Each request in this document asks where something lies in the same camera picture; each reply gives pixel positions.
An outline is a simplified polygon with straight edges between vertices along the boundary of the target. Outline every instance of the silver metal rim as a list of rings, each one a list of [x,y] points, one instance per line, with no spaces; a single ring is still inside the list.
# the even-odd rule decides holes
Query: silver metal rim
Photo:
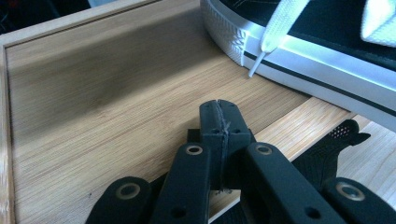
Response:
[[[364,193],[361,192],[361,190],[345,182],[337,183],[335,188],[337,189],[338,193],[340,193],[341,195],[352,201],[360,202],[366,198],[366,196],[364,196]],[[348,194],[344,191],[344,189],[353,189],[357,194]]]
[[[262,154],[262,155],[264,155],[264,156],[268,156],[268,155],[270,155],[270,154],[272,153],[272,149],[271,149],[270,147],[268,147],[268,146],[263,146],[263,145],[257,145],[257,146],[256,146],[256,150],[257,150],[260,154]]]
[[[186,153],[192,156],[199,155],[203,152],[204,150],[201,147],[198,146],[189,146],[186,148]]]
[[[122,190],[126,189],[126,188],[134,188],[134,190],[131,193],[122,194]],[[117,189],[116,196],[117,196],[117,198],[119,198],[121,200],[129,200],[129,199],[136,197],[139,194],[139,192],[140,192],[140,186],[138,186],[136,183],[128,183],[128,184],[121,185]]]

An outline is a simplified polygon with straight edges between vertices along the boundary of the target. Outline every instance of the screw hole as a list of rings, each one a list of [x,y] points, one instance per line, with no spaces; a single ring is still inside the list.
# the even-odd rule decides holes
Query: screw hole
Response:
[[[135,183],[127,183],[121,185],[117,191],[116,196],[121,200],[129,200],[136,197],[140,192],[140,187]]]
[[[321,215],[318,209],[313,207],[306,207],[305,214],[313,219],[320,219]]]
[[[171,216],[174,218],[182,218],[187,215],[187,211],[185,208],[182,207],[174,207],[171,210]]]
[[[192,156],[199,155],[203,152],[201,147],[198,146],[190,146],[186,148],[186,153]]]
[[[337,183],[335,188],[338,193],[352,201],[360,202],[366,198],[361,190],[345,182]]]
[[[256,146],[256,150],[264,156],[270,155],[272,153],[272,149],[267,146]]]

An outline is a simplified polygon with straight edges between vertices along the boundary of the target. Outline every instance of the metal rivet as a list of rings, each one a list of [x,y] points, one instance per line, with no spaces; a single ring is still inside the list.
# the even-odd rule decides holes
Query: metal rivet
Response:
[[[256,150],[264,156],[268,156],[272,153],[272,149],[268,146],[257,145]]]
[[[140,186],[138,186],[136,183],[127,183],[121,185],[117,189],[116,196],[121,200],[129,200],[136,197],[139,194],[139,192],[140,192]]]
[[[204,150],[201,147],[198,146],[189,146],[186,148],[186,153],[192,156],[199,155],[203,152]]]
[[[337,183],[335,188],[341,195],[352,201],[360,202],[366,198],[361,190],[345,182]]]

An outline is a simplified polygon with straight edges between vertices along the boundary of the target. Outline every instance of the black bracket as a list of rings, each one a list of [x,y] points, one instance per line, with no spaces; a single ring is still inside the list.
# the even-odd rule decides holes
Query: black bracket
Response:
[[[87,223],[203,224],[210,190],[224,189],[241,189],[249,223],[396,223],[396,212],[366,187],[335,178],[339,151],[369,137],[359,126],[343,144],[325,137],[316,147],[332,147],[312,147],[293,166],[275,146],[256,142],[235,104],[206,102],[200,117],[167,175],[115,181]]]

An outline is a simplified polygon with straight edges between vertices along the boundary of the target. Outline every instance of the wooden tray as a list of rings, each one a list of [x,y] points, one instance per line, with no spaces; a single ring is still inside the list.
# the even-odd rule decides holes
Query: wooden tray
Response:
[[[352,117],[248,79],[206,33],[197,0],[118,1],[0,43],[0,223],[83,223],[114,180],[164,174],[209,100],[236,103],[291,160]],[[213,196],[211,216],[237,198]]]

